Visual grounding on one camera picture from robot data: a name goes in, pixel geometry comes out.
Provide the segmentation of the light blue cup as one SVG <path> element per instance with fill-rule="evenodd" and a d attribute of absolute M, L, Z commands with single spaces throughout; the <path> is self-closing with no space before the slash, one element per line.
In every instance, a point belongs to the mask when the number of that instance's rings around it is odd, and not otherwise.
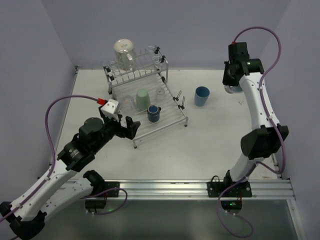
<path fill-rule="evenodd" d="M 204 106 L 209 95 L 210 95 L 210 90 L 207 87 L 205 86 L 197 87 L 194 94 L 194 104 L 198 107 Z"/>

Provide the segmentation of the white ceramic mug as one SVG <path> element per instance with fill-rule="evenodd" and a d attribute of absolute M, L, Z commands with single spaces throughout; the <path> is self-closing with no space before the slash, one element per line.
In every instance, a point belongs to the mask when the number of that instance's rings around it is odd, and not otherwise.
<path fill-rule="evenodd" d="M 243 92 L 243 89 L 241 88 L 240 85 L 238 85 L 238 86 L 225 85 L 225 86 L 224 86 L 224 90 L 225 90 L 228 94 L 240 94 L 240 93 Z"/>

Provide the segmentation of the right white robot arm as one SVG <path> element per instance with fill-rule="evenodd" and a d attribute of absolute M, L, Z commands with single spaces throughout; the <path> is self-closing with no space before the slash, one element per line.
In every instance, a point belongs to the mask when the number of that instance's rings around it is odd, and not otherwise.
<path fill-rule="evenodd" d="M 280 124 L 273 111 L 262 78 L 263 64 L 258 58 L 250 58 L 247 43 L 232 42 L 224 64 L 224 89 L 229 94 L 244 93 L 251 118 L 251 132 L 240 140 L 241 155 L 226 173 L 232 183 L 241 183 L 258 164 L 279 150 L 289 129 Z"/>

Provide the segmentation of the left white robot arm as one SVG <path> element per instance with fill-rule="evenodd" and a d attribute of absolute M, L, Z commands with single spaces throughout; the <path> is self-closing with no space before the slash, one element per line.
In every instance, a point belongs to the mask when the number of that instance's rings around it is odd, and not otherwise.
<path fill-rule="evenodd" d="M 65 182 L 92 162 L 97 152 L 114 136 L 132 140 L 141 125 L 126 116 L 126 126 L 122 126 L 122 115 L 107 116 L 103 107 L 99 107 L 99 113 L 101 117 L 90 117 L 84 122 L 71 142 L 57 155 L 55 163 L 26 193 L 12 202 L 1 203 L 0 213 L 18 238 L 34 238 L 50 216 L 72 202 L 102 195 L 104 179 L 95 170 L 88 170 L 72 187 L 59 191 Z"/>

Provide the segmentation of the clear faceted glass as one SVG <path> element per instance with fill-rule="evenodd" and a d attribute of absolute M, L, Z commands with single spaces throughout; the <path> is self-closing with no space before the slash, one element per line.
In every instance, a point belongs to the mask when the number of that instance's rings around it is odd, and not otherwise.
<path fill-rule="evenodd" d="M 130 112 L 130 111 L 134 111 L 136 108 L 135 105 L 135 100 L 133 99 L 132 96 L 130 95 L 126 95 L 122 98 L 121 100 L 121 110 L 123 112 Z"/>

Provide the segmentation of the dark blue ceramic mug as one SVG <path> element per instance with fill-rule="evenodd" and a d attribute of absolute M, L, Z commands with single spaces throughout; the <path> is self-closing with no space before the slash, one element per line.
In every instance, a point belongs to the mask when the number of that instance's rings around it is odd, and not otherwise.
<path fill-rule="evenodd" d="M 160 112 L 162 108 L 156 105 L 150 105 L 147 109 L 147 118 L 151 123 L 156 123 L 160 119 Z"/>

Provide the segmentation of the small clear glass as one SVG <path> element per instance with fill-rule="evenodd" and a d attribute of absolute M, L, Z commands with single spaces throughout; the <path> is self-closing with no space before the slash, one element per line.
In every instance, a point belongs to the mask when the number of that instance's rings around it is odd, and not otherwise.
<path fill-rule="evenodd" d="M 155 91 L 156 101 L 161 102 L 166 98 L 166 92 L 163 87 L 158 87 Z"/>

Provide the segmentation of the large glass mug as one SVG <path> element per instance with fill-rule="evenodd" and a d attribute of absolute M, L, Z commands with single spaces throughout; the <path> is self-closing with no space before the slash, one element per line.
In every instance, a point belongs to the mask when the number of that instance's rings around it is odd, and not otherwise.
<path fill-rule="evenodd" d="M 115 42 L 113 48 L 120 70 L 135 71 L 137 69 L 136 52 L 131 40 L 126 38 L 119 39 Z"/>

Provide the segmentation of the left black controller box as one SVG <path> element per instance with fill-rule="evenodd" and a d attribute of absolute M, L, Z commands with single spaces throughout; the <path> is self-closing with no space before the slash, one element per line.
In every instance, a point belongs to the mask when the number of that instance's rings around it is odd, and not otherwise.
<path fill-rule="evenodd" d="M 105 199 L 86 199 L 84 207 L 89 212 L 96 212 L 97 210 L 104 209 L 107 204 Z"/>

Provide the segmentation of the black controller box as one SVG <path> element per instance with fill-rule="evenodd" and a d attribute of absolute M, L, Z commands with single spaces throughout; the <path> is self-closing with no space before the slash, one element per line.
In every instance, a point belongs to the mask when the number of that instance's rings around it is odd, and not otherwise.
<path fill-rule="evenodd" d="M 97 210 L 104 209 L 107 204 L 105 199 L 86 199 L 84 207 L 89 212 L 96 212 Z"/>
<path fill-rule="evenodd" d="M 243 204 L 240 200 L 223 200 L 221 201 L 221 206 L 225 211 L 239 212 L 242 209 Z"/>

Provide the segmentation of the right black controller box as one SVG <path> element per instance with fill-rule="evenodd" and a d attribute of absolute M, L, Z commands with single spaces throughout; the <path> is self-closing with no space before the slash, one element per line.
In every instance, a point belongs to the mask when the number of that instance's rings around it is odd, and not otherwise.
<path fill-rule="evenodd" d="M 221 201 L 221 206 L 225 211 L 239 212 L 242 209 L 243 204 L 240 200 L 223 200 Z"/>

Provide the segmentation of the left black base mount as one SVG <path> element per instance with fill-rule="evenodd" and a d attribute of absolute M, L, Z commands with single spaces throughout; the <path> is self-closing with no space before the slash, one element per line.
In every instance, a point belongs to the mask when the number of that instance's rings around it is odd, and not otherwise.
<path fill-rule="evenodd" d="M 93 187 L 93 190 L 86 198 L 117 198 L 119 196 L 120 183 L 118 181 L 104 181 Z"/>

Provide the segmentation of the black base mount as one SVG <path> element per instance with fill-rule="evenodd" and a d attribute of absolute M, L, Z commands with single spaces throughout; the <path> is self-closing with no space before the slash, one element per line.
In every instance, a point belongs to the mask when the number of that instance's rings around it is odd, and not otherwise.
<path fill-rule="evenodd" d="M 93 187 L 93 190 L 86 198 L 117 198 L 119 196 L 120 183 L 118 181 L 104 181 Z"/>
<path fill-rule="evenodd" d="M 226 190 L 234 184 L 235 182 L 233 182 L 231 177 L 228 175 L 226 175 L 223 178 L 223 180 L 220 180 L 220 178 L 217 175 L 214 175 L 211 178 L 211 180 L 206 183 L 208 197 L 217 198 L 224 190 Z M 251 185 L 248 181 L 238 183 L 236 186 L 231 187 L 223 194 L 223 197 L 226 198 L 250 198 L 252 196 L 253 194 L 251 190 Z"/>

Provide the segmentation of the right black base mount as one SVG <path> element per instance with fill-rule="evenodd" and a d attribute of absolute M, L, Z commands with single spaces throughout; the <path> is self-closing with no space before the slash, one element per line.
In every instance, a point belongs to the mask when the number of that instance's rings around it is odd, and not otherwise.
<path fill-rule="evenodd" d="M 226 175 L 223 178 L 223 180 L 220 180 L 220 178 L 217 175 L 214 175 L 211 178 L 211 180 L 206 183 L 208 197 L 217 198 L 224 190 L 226 190 L 234 184 L 235 182 L 233 182 L 231 177 L 228 175 Z M 226 198 L 250 198 L 252 196 L 253 194 L 251 190 L 251 185 L 248 181 L 238 183 L 236 186 L 231 187 L 223 194 L 223 197 Z"/>

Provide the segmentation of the aluminium mounting rail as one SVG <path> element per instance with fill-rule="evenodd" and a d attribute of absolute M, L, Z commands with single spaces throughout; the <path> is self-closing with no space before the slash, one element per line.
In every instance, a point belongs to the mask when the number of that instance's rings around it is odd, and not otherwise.
<path fill-rule="evenodd" d="M 35 197 L 44 204 L 53 204 L 58 199 L 78 200 L 91 194 L 93 188 L 103 182 L 119 182 L 118 198 L 125 197 L 121 189 L 126 190 L 132 200 L 206 200 L 208 197 L 206 180 L 88 180 L 80 178 L 59 183 L 53 188 L 42 187 Z M 281 179 L 249 180 L 252 197 L 223 197 L 224 199 L 250 200 L 292 200 L 294 191 L 291 182 Z"/>

